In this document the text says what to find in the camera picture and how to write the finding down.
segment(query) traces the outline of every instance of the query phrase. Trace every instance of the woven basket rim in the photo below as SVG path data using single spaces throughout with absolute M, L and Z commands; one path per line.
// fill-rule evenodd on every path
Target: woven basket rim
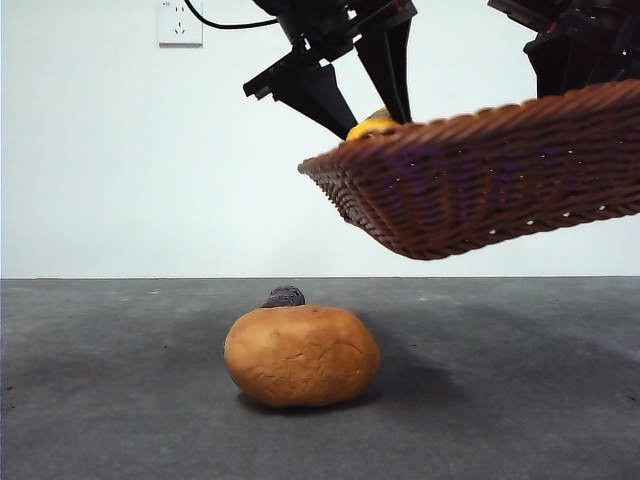
M 337 158 L 344 160 L 343 167 L 356 166 L 369 159 L 359 155 L 359 150 L 374 151 L 389 145 L 419 138 L 422 145 L 438 149 L 450 148 L 458 142 L 485 140 L 492 135 L 507 137 L 510 132 L 522 128 L 536 128 L 549 120 L 550 111 L 554 120 L 566 120 L 576 116 L 577 109 L 585 114 L 594 114 L 618 105 L 640 101 L 640 80 L 628 79 L 582 89 L 571 90 L 563 95 L 548 95 L 539 99 L 529 99 L 522 103 L 509 103 L 498 107 L 481 108 L 474 113 L 466 113 L 450 118 L 438 118 L 426 123 L 412 122 L 390 128 L 356 140 L 345 141 L 333 150 L 304 160 L 299 166 L 300 173 L 322 171 L 329 163 L 335 165 Z

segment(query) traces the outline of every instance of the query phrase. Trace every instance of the white wall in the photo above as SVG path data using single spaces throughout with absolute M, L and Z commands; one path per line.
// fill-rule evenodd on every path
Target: white wall
M 2 2 L 5 278 L 640 274 L 636 217 L 441 261 L 385 250 L 296 171 L 337 139 L 244 97 L 288 50 L 279 28 L 160 49 L 158 1 Z M 222 22 L 265 16 L 249 0 L 204 3 Z M 416 1 L 414 118 L 535 95 L 532 33 L 485 3 Z M 359 118 L 380 106 L 355 54 L 336 68 Z

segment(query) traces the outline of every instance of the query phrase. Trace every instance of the robotic arm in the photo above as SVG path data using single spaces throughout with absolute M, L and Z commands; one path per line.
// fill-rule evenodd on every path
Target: robotic arm
M 490 0 L 538 32 L 524 47 L 538 97 L 587 85 L 640 78 L 640 1 Z
M 254 2 L 276 17 L 291 52 L 245 83 L 247 96 L 261 99 L 272 94 L 274 100 L 344 139 L 357 122 L 340 93 L 331 62 L 355 48 L 393 119 L 411 121 L 407 41 L 417 13 L 411 0 Z M 204 21 L 189 0 L 185 3 Z M 489 0 L 488 4 L 537 32 L 524 52 L 537 75 L 538 97 L 640 79 L 640 0 Z
M 399 123 L 411 120 L 407 40 L 417 13 L 411 0 L 254 1 L 276 16 L 292 50 L 244 85 L 247 96 L 271 93 L 344 139 L 357 122 L 330 62 L 355 46 L 391 116 Z

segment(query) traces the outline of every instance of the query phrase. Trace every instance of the gray floor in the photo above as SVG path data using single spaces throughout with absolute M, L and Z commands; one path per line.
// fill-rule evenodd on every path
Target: gray floor
M 383 352 L 270 410 L 222 361 L 280 284 Z M 640 278 L 5 281 L 2 478 L 640 479 Z

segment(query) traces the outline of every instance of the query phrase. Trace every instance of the yellow object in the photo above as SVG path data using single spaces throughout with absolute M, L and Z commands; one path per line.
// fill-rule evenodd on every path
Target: yellow object
M 381 108 L 373 115 L 353 127 L 347 135 L 347 141 L 364 137 L 366 134 L 371 132 L 387 130 L 389 128 L 399 126 L 400 124 L 391 118 L 389 111 L 386 108 Z

